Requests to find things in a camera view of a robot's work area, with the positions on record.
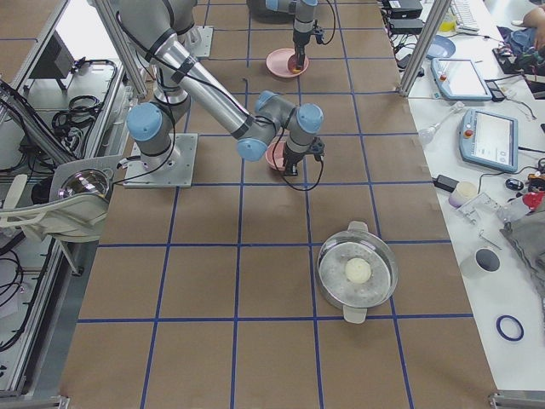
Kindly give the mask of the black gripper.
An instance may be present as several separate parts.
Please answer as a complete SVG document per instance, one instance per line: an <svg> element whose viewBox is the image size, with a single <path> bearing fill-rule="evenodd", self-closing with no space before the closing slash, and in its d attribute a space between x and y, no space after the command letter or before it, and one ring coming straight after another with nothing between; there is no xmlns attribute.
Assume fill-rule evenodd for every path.
<svg viewBox="0 0 545 409"><path fill-rule="evenodd" d="M301 162L304 157L307 155L306 152L298 153L292 151L289 147L284 147L283 149L283 165L284 165L284 174L286 176L297 176L297 164Z"/></svg>
<svg viewBox="0 0 545 409"><path fill-rule="evenodd" d="M307 57L306 57L306 46L309 44L309 38L295 39L294 43L294 54L291 56L291 70L299 70L298 58L305 58L301 67L301 72L306 71L307 69Z"/></svg>

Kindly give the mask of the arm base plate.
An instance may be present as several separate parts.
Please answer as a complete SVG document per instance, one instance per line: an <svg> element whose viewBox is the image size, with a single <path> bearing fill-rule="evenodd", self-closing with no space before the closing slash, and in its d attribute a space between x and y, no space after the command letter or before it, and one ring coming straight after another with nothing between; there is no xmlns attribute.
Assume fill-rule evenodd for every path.
<svg viewBox="0 0 545 409"><path fill-rule="evenodd" d="M137 143L133 143L123 185L127 188L160 188L192 186L194 162L198 147L196 133L169 134L174 142L164 154L157 157L142 155Z"/></svg>
<svg viewBox="0 0 545 409"><path fill-rule="evenodd" d="M213 26L194 26L186 33L178 34L177 40L194 57L208 59L212 47L213 33Z"/></svg>

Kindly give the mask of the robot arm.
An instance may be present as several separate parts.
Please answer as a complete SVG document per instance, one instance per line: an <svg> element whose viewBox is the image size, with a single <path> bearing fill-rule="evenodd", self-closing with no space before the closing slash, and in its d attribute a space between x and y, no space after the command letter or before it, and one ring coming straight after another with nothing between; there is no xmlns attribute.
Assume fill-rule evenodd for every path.
<svg viewBox="0 0 545 409"><path fill-rule="evenodd" d="M238 154L247 161L261 159L280 130L290 133L279 162L285 175L296 175L297 165L307 155L322 160L320 107L312 103L298 107L264 91L250 113L188 50L195 6L194 1L122 1L118 5L117 22L135 51L158 66L157 98L163 104L193 98L236 139Z"/></svg>
<svg viewBox="0 0 545 409"><path fill-rule="evenodd" d="M293 44L294 54L288 59L287 67L291 73L303 70L306 59L305 48L314 32L317 1L311 0L266 0L266 9L294 15Z"/></svg>

